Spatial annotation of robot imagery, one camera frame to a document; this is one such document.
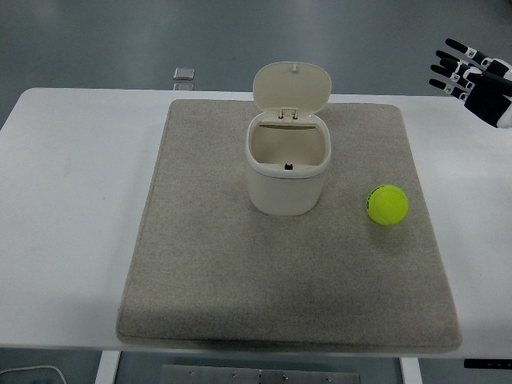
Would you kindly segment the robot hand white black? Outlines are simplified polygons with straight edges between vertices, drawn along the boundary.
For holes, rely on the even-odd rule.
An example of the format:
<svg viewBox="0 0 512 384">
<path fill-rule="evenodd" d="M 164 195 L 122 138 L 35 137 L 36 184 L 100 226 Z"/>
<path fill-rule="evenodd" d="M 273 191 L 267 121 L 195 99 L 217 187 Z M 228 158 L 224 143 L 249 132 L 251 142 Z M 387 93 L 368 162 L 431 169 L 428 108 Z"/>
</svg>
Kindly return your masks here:
<svg viewBox="0 0 512 384">
<path fill-rule="evenodd" d="M 511 64 L 452 38 L 445 44 L 462 56 L 438 50 L 440 62 L 430 69 L 444 79 L 432 78 L 429 84 L 460 100 L 486 124 L 511 128 Z"/>
</svg>

